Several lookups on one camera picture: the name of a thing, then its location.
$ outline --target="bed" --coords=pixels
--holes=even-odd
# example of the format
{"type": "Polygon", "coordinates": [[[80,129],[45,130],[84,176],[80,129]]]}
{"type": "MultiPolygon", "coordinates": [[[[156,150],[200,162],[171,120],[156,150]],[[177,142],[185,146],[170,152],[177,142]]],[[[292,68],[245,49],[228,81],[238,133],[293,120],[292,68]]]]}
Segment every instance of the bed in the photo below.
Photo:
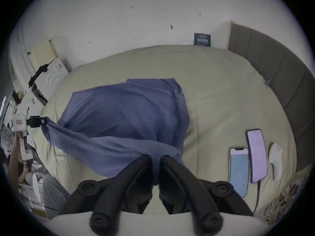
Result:
{"type": "MultiPolygon", "coordinates": [[[[181,85],[190,116],[183,161],[200,179],[227,181],[230,147],[247,147],[245,131],[260,128],[267,153],[283,149],[281,179],[273,168],[262,181],[257,210],[314,162],[315,79],[286,47],[244,26],[231,25],[228,50],[203,46],[153,46],[119,53],[73,70],[42,111],[57,122],[75,91],[128,78],[172,78],[181,85]]],[[[72,193],[86,179],[101,180],[87,166],[50,145],[33,130],[37,152],[50,173],[72,193]]],[[[254,210],[257,184],[244,200],[254,210]]]]}
{"type": "MultiPolygon", "coordinates": [[[[296,170],[293,132],[281,103],[250,62],[228,50],[203,46],[155,46],[119,53],[73,70],[42,111],[57,122],[72,92],[116,84],[128,78],[172,78],[181,85],[190,116],[183,161],[198,178],[228,180],[229,148],[247,147],[245,131],[260,128],[266,148],[279,144],[283,174],[273,181],[272,165],[262,182],[258,209],[275,198],[296,170]]],[[[91,169],[50,145],[33,131],[36,150],[49,172],[72,193],[86,179],[101,180],[91,169]]],[[[253,210],[257,185],[245,201],[253,210]]]]}

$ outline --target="smartphone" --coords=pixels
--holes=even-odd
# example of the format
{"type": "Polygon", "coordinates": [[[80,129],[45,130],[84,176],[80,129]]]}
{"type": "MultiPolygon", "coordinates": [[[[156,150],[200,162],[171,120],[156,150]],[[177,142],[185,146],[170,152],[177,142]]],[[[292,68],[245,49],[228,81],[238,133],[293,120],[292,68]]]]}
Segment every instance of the smartphone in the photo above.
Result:
{"type": "Polygon", "coordinates": [[[260,129],[246,131],[246,139],[250,158],[250,182],[256,183],[268,173],[265,141],[260,129]]]}
{"type": "Polygon", "coordinates": [[[230,149],[230,183],[234,190],[244,197],[247,194],[249,178],[249,155],[245,147],[230,149]]]}

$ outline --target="blue clip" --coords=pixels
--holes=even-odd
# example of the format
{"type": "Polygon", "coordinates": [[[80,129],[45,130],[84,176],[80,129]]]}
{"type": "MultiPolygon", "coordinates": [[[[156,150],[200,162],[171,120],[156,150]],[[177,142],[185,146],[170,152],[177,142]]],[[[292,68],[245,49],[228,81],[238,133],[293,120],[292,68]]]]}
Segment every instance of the blue clip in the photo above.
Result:
{"type": "Polygon", "coordinates": [[[265,81],[264,83],[265,83],[265,85],[268,87],[269,84],[270,84],[270,80],[267,80],[267,81],[265,81]]]}

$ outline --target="gray pants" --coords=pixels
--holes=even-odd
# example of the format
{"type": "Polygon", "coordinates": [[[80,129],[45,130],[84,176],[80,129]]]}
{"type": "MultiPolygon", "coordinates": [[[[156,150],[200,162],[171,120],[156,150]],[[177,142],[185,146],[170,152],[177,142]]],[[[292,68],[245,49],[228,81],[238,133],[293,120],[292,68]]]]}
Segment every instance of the gray pants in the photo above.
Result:
{"type": "Polygon", "coordinates": [[[70,196],[53,176],[46,175],[44,177],[42,182],[42,199],[47,218],[52,219],[56,217],[70,196]]]}

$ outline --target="person's arm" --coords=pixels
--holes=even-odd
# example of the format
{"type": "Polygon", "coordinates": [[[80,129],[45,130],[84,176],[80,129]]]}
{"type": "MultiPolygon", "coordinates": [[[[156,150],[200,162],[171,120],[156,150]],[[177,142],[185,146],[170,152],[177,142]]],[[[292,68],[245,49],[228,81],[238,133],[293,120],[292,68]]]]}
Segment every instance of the person's arm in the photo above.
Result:
{"type": "Polygon", "coordinates": [[[23,173],[19,176],[19,183],[23,183],[25,179],[25,175],[30,172],[30,169],[27,167],[27,162],[23,162],[24,168],[23,173]]]}
{"type": "Polygon", "coordinates": [[[18,193],[19,190],[19,158],[21,154],[20,149],[20,133],[15,133],[14,136],[14,144],[13,144],[13,150],[11,152],[10,156],[10,163],[8,166],[8,180],[11,184],[13,190],[18,193]]]}

